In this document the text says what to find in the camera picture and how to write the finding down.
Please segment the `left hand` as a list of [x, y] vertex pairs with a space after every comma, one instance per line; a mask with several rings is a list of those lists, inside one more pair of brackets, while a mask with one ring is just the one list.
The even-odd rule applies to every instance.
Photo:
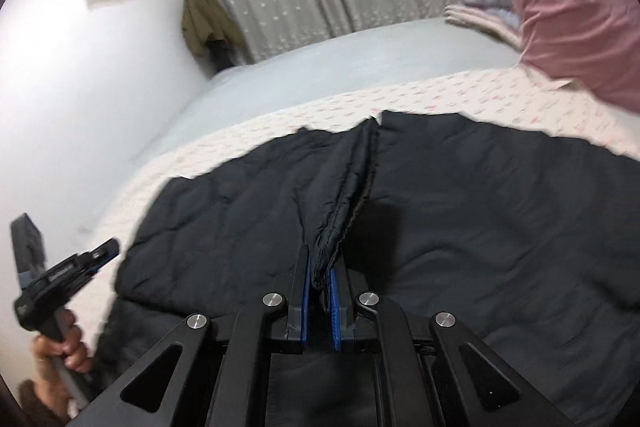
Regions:
[[77, 325], [76, 315], [65, 309], [61, 317], [66, 327], [62, 343], [43, 335], [37, 335], [32, 340], [36, 369], [35, 394], [58, 417], [67, 415], [70, 392], [55, 368], [54, 361], [62, 359], [66, 369], [79, 374], [88, 373], [93, 366], [93, 358], [82, 341], [82, 330]]

